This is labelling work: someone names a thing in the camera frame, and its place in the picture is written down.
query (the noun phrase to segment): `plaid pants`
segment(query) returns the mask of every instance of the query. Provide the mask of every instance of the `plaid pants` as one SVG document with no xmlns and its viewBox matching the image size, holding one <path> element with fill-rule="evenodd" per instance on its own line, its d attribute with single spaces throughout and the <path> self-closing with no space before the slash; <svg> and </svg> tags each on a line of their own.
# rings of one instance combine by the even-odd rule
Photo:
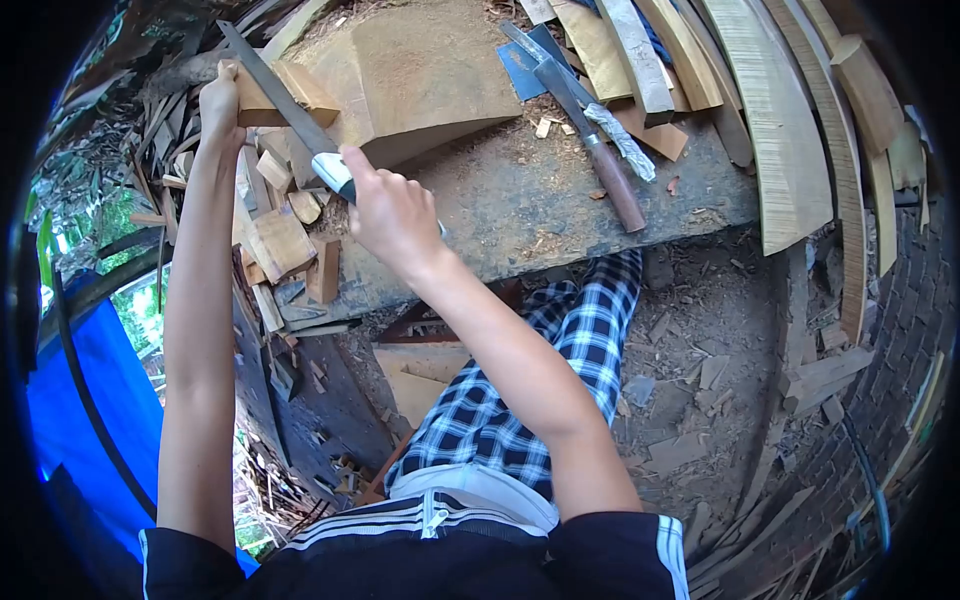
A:
<svg viewBox="0 0 960 600">
<path fill-rule="evenodd" d="M 620 356 L 639 299 L 641 272 L 639 249 L 594 258 L 583 289 L 568 280 L 551 283 L 534 292 L 521 310 L 580 375 L 608 425 L 616 413 Z M 514 417 L 472 359 L 387 472 L 387 494 L 399 476 L 419 468 L 467 463 L 504 472 L 553 501 L 546 446 Z"/>
</svg>

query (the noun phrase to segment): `workbench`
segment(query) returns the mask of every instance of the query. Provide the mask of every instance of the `workbench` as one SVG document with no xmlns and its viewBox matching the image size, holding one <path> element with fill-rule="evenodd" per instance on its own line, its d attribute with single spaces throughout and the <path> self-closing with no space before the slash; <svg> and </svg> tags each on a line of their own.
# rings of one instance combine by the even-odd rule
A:
<svg viewBox="0 0 960 600">
<path fill-rule="evenodd" d="M 755 222 L 756 178 L 730 163 L 709 118 L 691 113 L 674 124 L 689 135 L 677 162 L 641 144 L 657 166 L 652 183 L 620 159 L 646 213 L 647 226 L 636 233 L 624 231 L 608 199 L 590 197 L 600 183 L 579 136 L 554 126 L 536 139 L 526 117 L 394 170 L 433 191 L 447 245 L 485 282 Z M 674 176 L 676 196 L 667 191 Z M 352 237 L 342 243 L 339 295 L 315 324 L 416 297 Z"/>
</svg>

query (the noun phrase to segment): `wooden handle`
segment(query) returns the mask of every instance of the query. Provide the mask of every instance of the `wooden handle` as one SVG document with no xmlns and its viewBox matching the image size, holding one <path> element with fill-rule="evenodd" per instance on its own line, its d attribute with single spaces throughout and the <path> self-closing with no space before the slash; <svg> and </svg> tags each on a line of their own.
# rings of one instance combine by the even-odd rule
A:
<svg viewBox="0 0 960 600">
<path fill-rule="evenodd" d="M 616 162 L 616 156 L 613 155 L 610 147 L 599 142 L 588 147 L 590 158 L 593 160 L 593 168 L 597 172 L 597 177 L 607 190 L 607 196 L 613 203 L 616 215 L 620 217 L 620 223 L 627 233 L 632 233 L 643 229 L 647 225 L 647 220 L 643 217 L 643 209 L 640 203 L 636 201 L 634 190 L 627 182 L 627 177 L 620 170 L 620 165 Z"/>
</svg>

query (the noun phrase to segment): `blue tarp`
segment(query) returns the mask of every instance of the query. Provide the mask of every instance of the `blue tarp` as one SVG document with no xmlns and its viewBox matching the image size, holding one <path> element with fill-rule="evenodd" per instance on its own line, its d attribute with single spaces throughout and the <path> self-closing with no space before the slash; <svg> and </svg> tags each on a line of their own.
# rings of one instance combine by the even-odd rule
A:
<svg viewBox="0 0 960 600">
<path fill-rule="evenodd" d="M 105 300 L 80 326 L 74 345 L 86 384 L 104 424 L 143 490 L 156 503 L 157 457 L 163 408 L 124 332 L 113 304 Z M 137 532 L 153 527 L 113 466 L 74 386 L 60 339 L 37 358 L 27 386 L 36 456 L 46 479 L 59 465 L 73 477 L 94 513 L 142 562 Z M 237 551 L 248 574 L 257 563 Z"/>
</svg>

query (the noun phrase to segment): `left hand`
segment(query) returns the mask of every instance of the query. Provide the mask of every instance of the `left hand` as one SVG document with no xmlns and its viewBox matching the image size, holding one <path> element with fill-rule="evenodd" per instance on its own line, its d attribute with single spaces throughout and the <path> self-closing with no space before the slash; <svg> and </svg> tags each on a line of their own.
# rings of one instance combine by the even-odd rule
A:
<svg viewBox="0 0 960 600">
<path fill-rule="evenodd" d="M 217 79 L 200 91 L 201 142 L 222 143 L 239 152 L 247 139 L 247 131 L 237 126 L 240 95 L 233 80 L 237 67 L 217 65 L 217 69 Z"/>
</svg>

